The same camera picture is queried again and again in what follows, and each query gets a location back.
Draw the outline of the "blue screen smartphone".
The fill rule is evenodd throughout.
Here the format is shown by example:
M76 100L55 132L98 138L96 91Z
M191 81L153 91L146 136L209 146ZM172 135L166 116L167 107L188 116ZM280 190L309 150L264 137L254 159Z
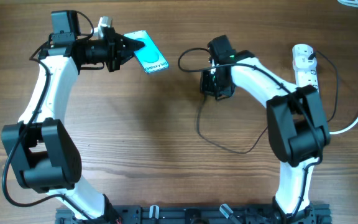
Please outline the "blue screen smartphone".
M124 37L138 40L145 44L145 46L140 50L135 51L135 57L144 69L145 73L154 73L169 67L169 63L146 30L126 33L124 34Z

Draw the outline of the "white power strip socket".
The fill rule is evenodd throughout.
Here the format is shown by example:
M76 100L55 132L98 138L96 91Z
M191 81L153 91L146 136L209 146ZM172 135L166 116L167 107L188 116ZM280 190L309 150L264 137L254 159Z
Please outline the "white power strip socket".
M296 84L299 87L311 85L319 90L317 60L313 48L306 44L296 44L292 48L292 55Z

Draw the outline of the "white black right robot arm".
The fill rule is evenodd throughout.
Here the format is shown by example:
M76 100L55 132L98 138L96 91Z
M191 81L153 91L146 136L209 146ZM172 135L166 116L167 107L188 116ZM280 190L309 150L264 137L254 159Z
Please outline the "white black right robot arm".
M317 89L285 81L248 50L236 52L226 35L211 40L207 51L212 67L201 72L200 91L219 100L239 87L266 109L269 144L280 161L275 210L285 223L305 218L311 173L331 139Z

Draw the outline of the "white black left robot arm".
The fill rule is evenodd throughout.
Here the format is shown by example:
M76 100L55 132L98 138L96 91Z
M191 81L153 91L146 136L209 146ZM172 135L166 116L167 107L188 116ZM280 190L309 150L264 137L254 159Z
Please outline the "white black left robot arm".
M30 57L40 73L29 104L18 122L1 132L4 172L13 170L18 184L41 194L43 202L61 201L82 223L120 223L122 218L83 177L80 153L63 124L71 89L81 70L119 70L144 47L112 27L101 32L96 40L71 28L50 34Z

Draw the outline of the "white USB charger plug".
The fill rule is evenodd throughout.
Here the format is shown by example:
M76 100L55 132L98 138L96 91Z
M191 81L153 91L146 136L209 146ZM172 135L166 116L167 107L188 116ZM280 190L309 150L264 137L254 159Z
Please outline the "white USB charger plug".
M293 54L293 69L296 72L306 72L315 70L317 66L316 59L309 59L309 55Z

